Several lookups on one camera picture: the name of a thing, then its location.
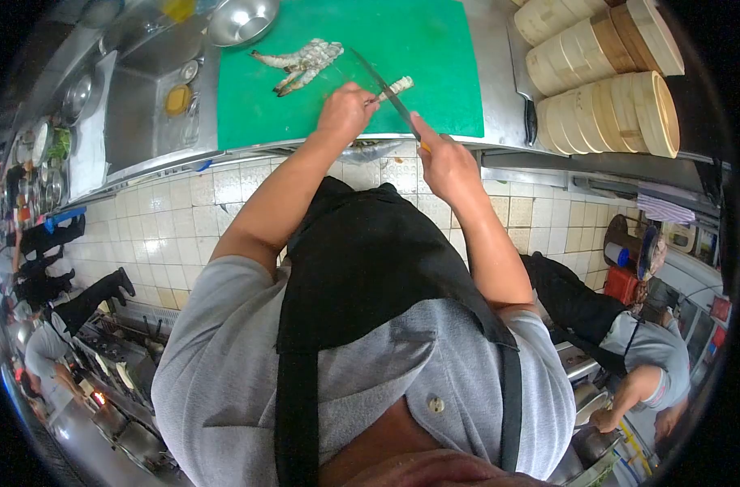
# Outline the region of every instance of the leafy vegetable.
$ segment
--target leafy vegetable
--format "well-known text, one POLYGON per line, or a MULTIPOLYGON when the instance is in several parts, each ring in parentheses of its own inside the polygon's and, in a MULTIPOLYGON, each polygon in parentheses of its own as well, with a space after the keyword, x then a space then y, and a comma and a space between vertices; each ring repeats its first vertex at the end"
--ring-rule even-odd
POLYGON ((69 129, 56 127, 53 130, 53 145, 48 149, 48 157, 58 157, 66 159, 70 153, 71 134, 69 129))

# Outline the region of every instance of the stainless steel sink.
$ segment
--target stainless steel sink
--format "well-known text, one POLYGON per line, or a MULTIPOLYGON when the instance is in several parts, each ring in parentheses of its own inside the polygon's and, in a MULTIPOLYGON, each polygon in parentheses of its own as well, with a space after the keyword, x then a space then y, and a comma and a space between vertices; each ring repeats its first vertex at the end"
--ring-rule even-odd
POLYGON ((212 127, 215 131, 218 53, 211 51, 201 33, 206 25, 200 16, 182 24, 146 24, 148 36, 130 51, 119 52, 107 102, 108 175, 131 172, 129 168, 168 155, 187 155, 183 151, 197 145, 211 149, 201 130, 209 132, 212 127), (197 101, 186 113, 170 117, 164 112, 166 95, 182 83, 180 69, 191 59, 200 63, 197 76, 189 83, 197 101), (203 108, 208 113, 201 113, 203 108))

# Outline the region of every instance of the striped towel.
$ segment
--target striped towel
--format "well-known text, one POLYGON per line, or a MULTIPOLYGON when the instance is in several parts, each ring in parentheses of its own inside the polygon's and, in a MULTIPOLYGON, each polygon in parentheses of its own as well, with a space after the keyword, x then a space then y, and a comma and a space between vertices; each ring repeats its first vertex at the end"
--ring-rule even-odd
POLYGON ((687 224, 695 220, 695 212, 653 196, 638 193, 638 209, 646 212, 646 218, 670 223, 687 224))

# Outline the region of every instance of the shirt button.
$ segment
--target shirt button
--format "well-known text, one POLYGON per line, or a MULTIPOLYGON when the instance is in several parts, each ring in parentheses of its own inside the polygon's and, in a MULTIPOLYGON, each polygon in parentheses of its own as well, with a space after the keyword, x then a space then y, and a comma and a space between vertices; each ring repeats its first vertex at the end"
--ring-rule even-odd
POLYGON ((429 410, 433 413, 442 413, 445 409, 445 403, 440 397, 435 397, 429 400, 429 410))

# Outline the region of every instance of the green cutting board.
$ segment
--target green cutting board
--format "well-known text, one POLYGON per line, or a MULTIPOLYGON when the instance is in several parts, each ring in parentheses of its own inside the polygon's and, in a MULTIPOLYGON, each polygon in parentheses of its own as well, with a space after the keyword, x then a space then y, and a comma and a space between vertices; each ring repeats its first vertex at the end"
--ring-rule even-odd
MULTIPOLYGON (((316 128, 324 100, 347 81, 373 93, 378 85, 349 50, 362 54, 386 83, 408 75, 415 86, 401 102, 439 132, 483 136, 481 88, 470 30, 460 2, 452 0, 283 0, 272 30, 257 44, 225 47, 218 89, 219 150, 306 137, 316 128), (285 76, 253 59, 298 51, 311 39, 341 42, 345 52, 301 90, 277 97, 285 76)), ((365 133, 410 133, 385 101, 365 133)))

